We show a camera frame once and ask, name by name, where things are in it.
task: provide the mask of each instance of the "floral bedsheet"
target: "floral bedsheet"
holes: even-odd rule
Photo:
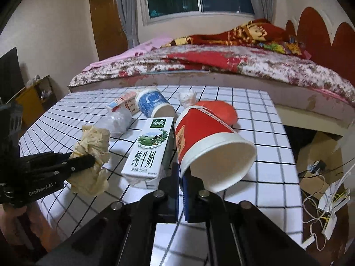
[[[76,75],[69,89],[107,79],[172,70],[208,70],[325,89],[355,106],[355,88],[331,69],[296,56],[244,46],[182,45],[155,49]]]

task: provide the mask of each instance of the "cardboard box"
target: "cardboard box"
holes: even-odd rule
[[[173,124],[173,117],[147,119],[121,172],[131,186],[156,189],[166,177],[174,145]]]
[[[106,106],[109,112],[115,112],[119,107],[126,107],[131,111],[132,115],[139,112],[138,107],[136,106],[136,92],[129,92],[123,94],[122,96],[113,100],[109,105]]]
[[[307,146],[303,147],[298,155],[298,160],[296,163],[297,172],[301,173],[307,170],[308,165],[313,165],[316,161],[323,160],[326,164],[326,170],[331,170],[339,167],[343,163],[343,158],[341,155],[341,149],[335,148],[337,146],[337,141],[323,132],[317,132],[313,141]],[[339,180],[343,176],[343,168],[340,167],[337,170],[324,173],[325,185],[323,185],[322,178],[314,177],[315,176],[310,172],[306,172],[304,178],[300,182],[300,187],[302,190],[306,191],[309,194],[320,192],[315,194],[314,197],[320,199],[329,187],[330,184]]]

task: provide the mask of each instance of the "window frame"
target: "window frame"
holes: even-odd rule
[[[181,18],[181,17],[189,17],[189,16],[203,17],[203,16],[214,16],[214,15],[227,15],[227,16],[247,18],[250,20],[254,19],[254,15],[249,13],[236,13],[236,12],[228,12],[228,11],[203,12],[202,0],[197,0],[197,2],[198,2],[198,11],[174,13],[174,14],[168,14],[160,17],[151,18],[149,15],[148,0],[140,0],[143,26],[159,23],[162,21],[168,21],[171,19]]]

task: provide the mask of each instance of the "paper cup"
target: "paper cup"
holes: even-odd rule
[[[256,147],[202,106],[190,106],[175,123],[180,177],[190,167],[214,193],[240,181],[253,165]]]
[[[175,109],[156,88],[148,88],[136,96],[136,105],[147,118],[175,117]]]

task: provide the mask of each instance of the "crumpled beige paper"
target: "crumpled beige paper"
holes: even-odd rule
[[[73,193],[80,193],[95,197],[107,190],[108,172],[102,168],[110,159],[109,148],[110,132],[106,129],[96,128],[91,125],[82,126],[82,136],[75,143],[74,151],[69,159],[91,154],[95,157],[95,165],[91,168],[73,173],[68,182]]]

